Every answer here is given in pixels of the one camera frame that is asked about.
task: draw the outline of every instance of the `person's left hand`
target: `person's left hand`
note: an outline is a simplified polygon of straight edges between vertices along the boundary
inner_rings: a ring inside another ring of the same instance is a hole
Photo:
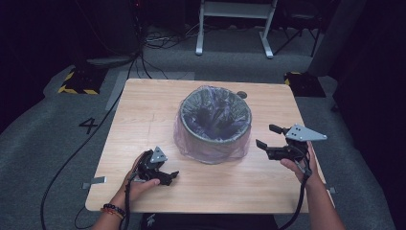
[[[134,171],[135,167],[138,164],[138,161],[140,160],[142,154],[137,157],[137,159],[134,161],[134,164],[132,165],[132,168],[130,171],[128,171],[127,175],[124,178],[123,184],[120,187],[119,191],[117,191],[116,195],[114,195],[114,197],[111,199],[110,203],[119,206],[121,208],[124,208],[124,202],[125,202],[125,186],[127,185],[127,183],[129,182],[128,178],[131,176],[132,172]],[[149,181],[146,181],[145,183],[141,183],[141,182],[132,182],[131,183],[131,190],[129,192],[129,201],[130,201],[130,206],[131,203],[136,200],[138,197],[140,197],[140,195],[159,185],[160,181],[159,179],[151,179]]]

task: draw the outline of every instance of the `clear plastic liner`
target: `clear plastic liner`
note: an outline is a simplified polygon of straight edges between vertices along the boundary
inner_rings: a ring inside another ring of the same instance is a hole
[[[237,94],[204,85],[180,105],[173,138],[183,155],[219,164],[244,157],[251,134],[251,110]]]

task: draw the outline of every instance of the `trash bag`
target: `trash bag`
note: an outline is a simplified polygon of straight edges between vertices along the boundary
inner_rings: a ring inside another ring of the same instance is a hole
[[[251,120],[251,110],[240,96],[203,85],[181,103],[174,142],[183,155],[206,164],[236,160],[248,152]]]

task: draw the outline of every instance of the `table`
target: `table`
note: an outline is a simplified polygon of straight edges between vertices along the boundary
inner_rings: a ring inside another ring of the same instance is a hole
[[[275,8],[278,0],[273,0],[271,4],[251,4],[251,3],[233,3],[233,2],[211,2],[201,0],[199,13],[199,34],[197,36],[196,54],[203,54],[204,40],[204,17],[205,16],[224,16],[224,17],[243,17],[266,19],[263,32],[259,32],[260,41],[268,58],[272,58],[271,47],[268,42],[269,27],[274,17]]]
[[[241,160],[206,165],[180,154],[173,141],[173,125],[181,102],[201,85],[244,91],[252,111],[250,149]],[[99,211],[121,186],[135,158],[159,146],[168,157],[160,169],[179,171],[170,186],[143,194],[132,212],[149,213],[294,213],[300,183],[278,161],[270,161],[255,139],[270,147],[285,145],[283,135],[269,124],[291,127],[303,124],[290,88],[285,84],[198,80],[135,80],[126,82],[95,177],[86,208]],[[302,212],[308,212],[306,199]]]

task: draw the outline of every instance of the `beaded bracelet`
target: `beaded bracelet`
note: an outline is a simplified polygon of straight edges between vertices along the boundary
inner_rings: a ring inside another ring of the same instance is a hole
[[[119,217],[120,219],[124,219],[124,217],[123,217],[119,212],[117,212],[117,211],[114,210],[114,209],[101,208],[101,211],[102,211],[103,213],[107,213],[107,214],[111,214],[111,215],[116,215],[116,216]]]
[[[103,209],[112,209],[119,213],[121,216],[125,217],[125,211],[114,204],[106,203],[102,206]]]

